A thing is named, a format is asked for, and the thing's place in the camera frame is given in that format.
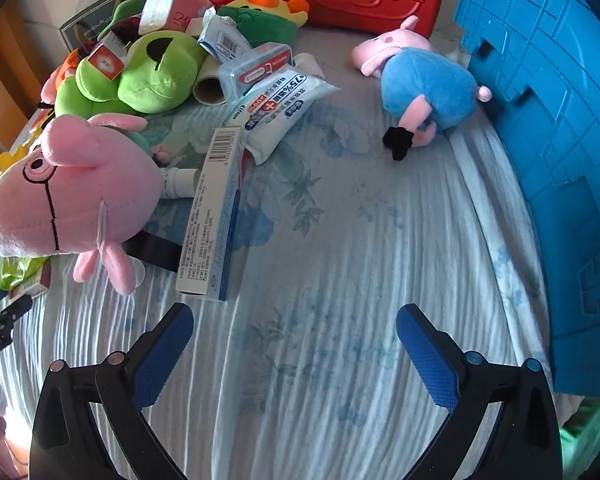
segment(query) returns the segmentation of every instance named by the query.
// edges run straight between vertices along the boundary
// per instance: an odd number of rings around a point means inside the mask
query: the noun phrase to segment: blue and white package
[[[265,162],[313,102],[339,88],[296,67],[285,66],[257,83],[232,110],[223,126],[241,126],[256,164]]]

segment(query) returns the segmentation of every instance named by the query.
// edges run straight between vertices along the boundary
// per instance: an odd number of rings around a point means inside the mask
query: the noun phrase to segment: bed sheet
[[[378,82],[347,64],[364,36],[304,28],[342,90],[314,104],[270,160],[248,168],[224,304],[185,297],[175,275],[148,268],[122,298],[102,270],[72,282],[73,257],[53,259],[36,300],[0,354],[10,402],[32,422],[48,364],[94,364],[127,349],[175,301],[196,331],[145,415],[189,478],[402,478],[445,417],[395,335],[418,304],[463,349],[548,370],[548,313],[534,229],[507,156],[479,112],[401,163],[381,143],[394,124]],[[185,104],[153,116],[146,136],[200,163],[224,107]],[[190,201],[163,201],[148,229],[182,241]],[[560,423],[579,399],[556,396]],[[458,472],[477,462],[490,410]],[[98,411],[122,474],[120,450]]]

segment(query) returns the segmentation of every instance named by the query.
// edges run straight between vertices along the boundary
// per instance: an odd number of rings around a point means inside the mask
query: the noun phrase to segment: green plastic wrapper
[[[0,262],[0,288],[11,290],[14,286],[20,285],[29,276],[35,274],[47,259],[48,256],[38,258],[10,256],[9,258],[2,258]]]

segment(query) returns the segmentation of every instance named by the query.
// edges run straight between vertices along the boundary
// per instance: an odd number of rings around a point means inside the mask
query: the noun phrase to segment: barcode
[[[226,162],[231,156],[231,149],[234,146],[235,132],[225,134],[216,134],[214,143],[209,150],[210,162]]]
[[[235,43],[234,40],[229,38],[226,34],[222,35],[222,40],[220,41],[222,46],[224,46],[227,50],[230,50],[232,54],[238,52],[238,44]]]

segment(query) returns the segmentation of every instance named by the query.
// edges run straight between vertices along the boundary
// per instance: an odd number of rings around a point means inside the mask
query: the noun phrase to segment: white bottle
[[[196,194],[200,170],[161,168],[164,179],[160,198],[193,198]]]

